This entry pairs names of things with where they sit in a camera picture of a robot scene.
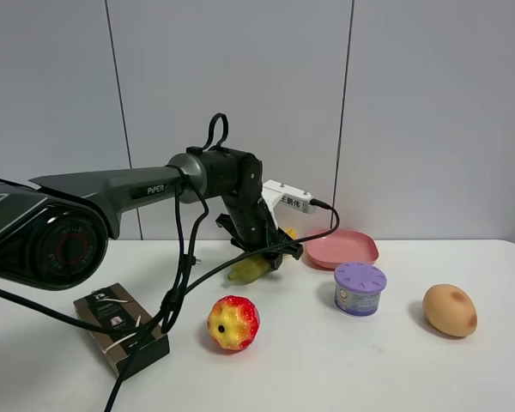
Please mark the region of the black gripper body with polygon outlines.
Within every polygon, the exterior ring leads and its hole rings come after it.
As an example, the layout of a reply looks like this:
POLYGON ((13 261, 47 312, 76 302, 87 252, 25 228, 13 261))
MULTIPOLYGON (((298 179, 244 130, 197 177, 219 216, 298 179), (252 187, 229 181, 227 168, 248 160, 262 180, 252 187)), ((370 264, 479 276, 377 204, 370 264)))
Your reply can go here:
POLYGON ((231 243, 248 258, 263 258, 273 270, 280 268, 285 255, 300 259, 303 245, 276 226, 262 197, 248 201, 233 192, 222 196, 221 200, 227 213, 219 215, 215 223, 232 236, 231 243))

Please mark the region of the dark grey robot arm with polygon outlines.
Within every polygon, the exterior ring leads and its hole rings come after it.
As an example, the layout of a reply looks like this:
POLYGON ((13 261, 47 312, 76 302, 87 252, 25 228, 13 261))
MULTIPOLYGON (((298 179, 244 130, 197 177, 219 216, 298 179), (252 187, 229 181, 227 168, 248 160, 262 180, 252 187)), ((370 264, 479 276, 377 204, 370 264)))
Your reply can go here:
POLYGON ((86 281, 122 214, 169 198, 196 203, 219 197, 217 225, 243 251, 259 251, 274 267, 303 252, 274 222, 262 193, 262 162, 231 148, 188 148, 163 167, 69 173, 29 185, 0 179, 0 278, 59 291, 86 281))

